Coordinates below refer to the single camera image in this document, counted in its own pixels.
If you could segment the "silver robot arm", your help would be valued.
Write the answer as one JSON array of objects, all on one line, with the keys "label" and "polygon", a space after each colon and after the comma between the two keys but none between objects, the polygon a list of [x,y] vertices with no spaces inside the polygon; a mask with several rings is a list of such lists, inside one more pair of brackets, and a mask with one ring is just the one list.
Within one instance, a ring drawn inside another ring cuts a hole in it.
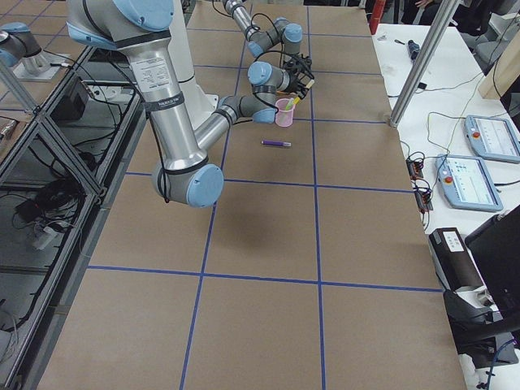
[{"label": "silver robot arm", "polygon": [[223,11],[219,11],[212,1],[212,7],[220,14],[233,19],[245,35],[249,52],[255,59],[266,54],[277,53],[279,66],[298,77],[313,79],[312,59],[301,53],[303,28],[284,17],[272,19],[260,12],[251,15],[243,1],[219,1]]},{"label": "silver robot arm", "polygon": [[223,190],[221,169],[209,148],[242,118],[271,124],[278,93],[303,98],[314,82],[311,59],[302,55],[303,31],[284,17],[262,30],[245,4],[223,9],[244,34],[254,61],[252,92],[210,102],[194,79],[182,6],[177,1],[70,1],[67,28],[83,45],[122,53],[156,137],[160,159],[153,173],[166,201],[195,208],[212,206]]}]

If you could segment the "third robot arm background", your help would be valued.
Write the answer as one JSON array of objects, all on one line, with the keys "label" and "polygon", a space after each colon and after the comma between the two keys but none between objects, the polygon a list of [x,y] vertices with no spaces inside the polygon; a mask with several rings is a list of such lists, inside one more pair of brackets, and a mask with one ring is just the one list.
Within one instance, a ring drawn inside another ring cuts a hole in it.
[{"label": "third robot arm background", "polygon": [[1,62],[14,67],[21,59],[29,59],[42,52],[41,46],[27,24],[11,22],[1,26]]}]

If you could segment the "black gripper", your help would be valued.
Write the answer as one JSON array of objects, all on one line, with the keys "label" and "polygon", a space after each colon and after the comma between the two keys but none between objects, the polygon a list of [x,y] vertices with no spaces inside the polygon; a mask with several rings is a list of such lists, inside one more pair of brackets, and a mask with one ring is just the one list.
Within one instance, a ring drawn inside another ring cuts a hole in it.
[{"label": "black gripper", "polygon": [[284,70],[294,76],[312,76],[312,59],[310,56],[293,56],[284,62]]},{"label": "black gripper", "polygon": [[310,88],[307,85],[311,82],[311,75],[308,72],[286,70],[284,74],[288,77],[284,86],[285,93],[297,96],[305,96],[308,93]]}]

